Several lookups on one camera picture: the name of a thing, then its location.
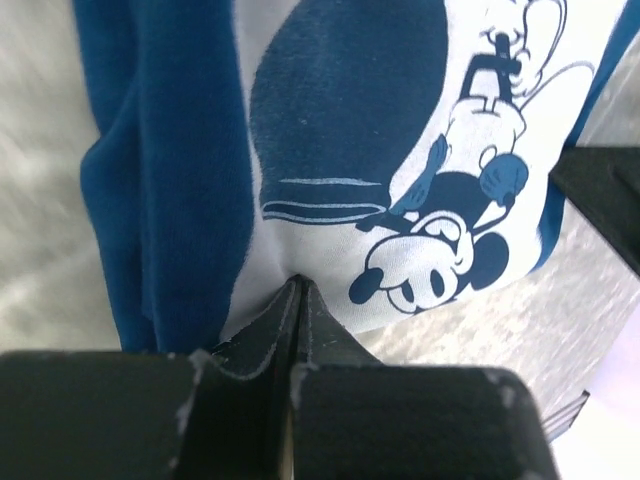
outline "cartoon glove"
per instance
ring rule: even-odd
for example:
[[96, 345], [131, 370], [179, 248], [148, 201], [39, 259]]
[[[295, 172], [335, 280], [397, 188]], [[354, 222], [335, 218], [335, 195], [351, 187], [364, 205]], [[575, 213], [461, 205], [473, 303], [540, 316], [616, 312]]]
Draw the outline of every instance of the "cartoon glove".
[[511, 209], [529, 179], [529, 169], [512, 153], [498, 155], [480, 174], [480, 188], [500, 207]]

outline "blue shirt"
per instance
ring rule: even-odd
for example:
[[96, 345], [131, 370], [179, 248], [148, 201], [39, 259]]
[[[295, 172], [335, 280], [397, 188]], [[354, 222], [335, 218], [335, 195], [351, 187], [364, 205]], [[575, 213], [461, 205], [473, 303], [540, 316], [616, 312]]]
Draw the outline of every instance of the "blue shirt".
[[213, 347], [296, 274], [361, 332], [538, 268], [548, 174], [640, 26], [638, 0], [74, 3], [127, 351]]

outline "printed graphic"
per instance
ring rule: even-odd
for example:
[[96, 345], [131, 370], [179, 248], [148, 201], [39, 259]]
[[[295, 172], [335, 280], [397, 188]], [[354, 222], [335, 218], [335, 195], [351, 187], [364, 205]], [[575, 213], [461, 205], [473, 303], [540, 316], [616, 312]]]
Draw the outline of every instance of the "printed graphic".
[[[383, 293], [398, 312], [415, 314], [503, 275], [509, 247], [491, 229], [508, 217], [535, 166], [518, 149], [528, 112], [540, 114], [530, 106], [548, 100], [540, 94], [558, 80], [585, 67], [592, 75], [593, 67], [549, 71], [565, 0], [492, 2], [448, 126], [391, 205], [391, 179], [440, 98], [446, 13], [440, 2], [398, 2], [393, 14], [386, 1], [354, 3], [303, 0], [258, 69], [251, 127], [262, 213], [388, 232], [363, 259], [349, 298], [365, 304]], [[499, 213], [487, 218], [490, 206]]]
[[442, 0], [301, 0], [251, 91], [266, 219], [353, 223], [390, 205], [447, 65]]

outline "mouse eye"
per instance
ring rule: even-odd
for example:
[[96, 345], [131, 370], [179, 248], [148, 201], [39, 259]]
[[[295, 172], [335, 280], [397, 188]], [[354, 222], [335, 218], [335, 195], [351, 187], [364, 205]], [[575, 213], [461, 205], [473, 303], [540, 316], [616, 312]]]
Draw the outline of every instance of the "mouse eye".
[[431, 289], [433, 290], [434, 295], [440, 298], [444, 295], [444, 278], [442, 278], [442, 275], [440, 275], [440, 272], [437, 270], [431, 270], [429, 279], [431, 280]]

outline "white and blue shirt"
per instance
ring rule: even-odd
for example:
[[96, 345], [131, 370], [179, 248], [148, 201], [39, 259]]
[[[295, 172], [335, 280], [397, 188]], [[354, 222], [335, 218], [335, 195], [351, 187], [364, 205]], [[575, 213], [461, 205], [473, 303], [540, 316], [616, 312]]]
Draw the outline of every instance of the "white and blue shirt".
[[536, 269], [549, 172], [640, 27], [638, 0], [75, 7], [129, 351], [212, 347], [298, 274], [355, 333]]

